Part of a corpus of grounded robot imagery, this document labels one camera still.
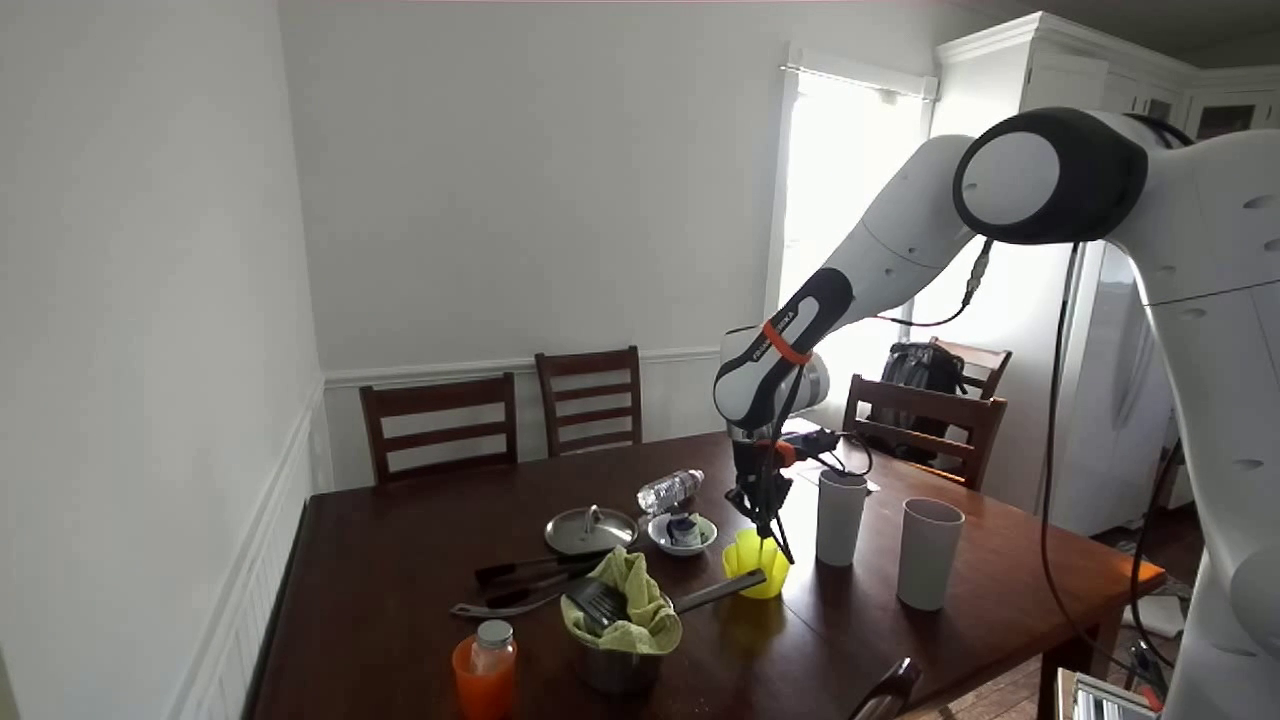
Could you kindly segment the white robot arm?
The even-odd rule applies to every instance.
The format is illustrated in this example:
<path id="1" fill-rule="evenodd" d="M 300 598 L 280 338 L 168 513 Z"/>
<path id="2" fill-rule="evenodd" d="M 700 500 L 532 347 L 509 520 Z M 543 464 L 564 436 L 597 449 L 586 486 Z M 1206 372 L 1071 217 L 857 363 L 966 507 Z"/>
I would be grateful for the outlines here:
<path id="1" fill-rule="evenodd" d="M 776 436 L 817 344 L 907 302 L 968 242 L 1115 247 L 1165 347 L 1206 555 L 1162 720 L 1280 716 L 1280 130 L 1183 138 L 1147 117 L 1034 107 L 932 134 L 714 380 L 728 502 L 780 528 Z"/>

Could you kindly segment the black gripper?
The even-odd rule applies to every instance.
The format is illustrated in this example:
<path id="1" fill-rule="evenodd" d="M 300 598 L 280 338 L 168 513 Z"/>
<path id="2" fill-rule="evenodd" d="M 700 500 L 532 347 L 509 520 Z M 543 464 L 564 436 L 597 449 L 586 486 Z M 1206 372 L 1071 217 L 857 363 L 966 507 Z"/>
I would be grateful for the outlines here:
<path id="1" fill-rule="evenodd" d="M 786 477 L 794 460 L 797 453 L 780 438 L 734 445 L 738 479 L 724 493 L 724 500 L 749 514 L 749 536 L 769 540 L 774 530 L 790 563 L 797 563 L 797 552 L 794 552 L 780 507 L 794 486 L 794 479 Z"/>

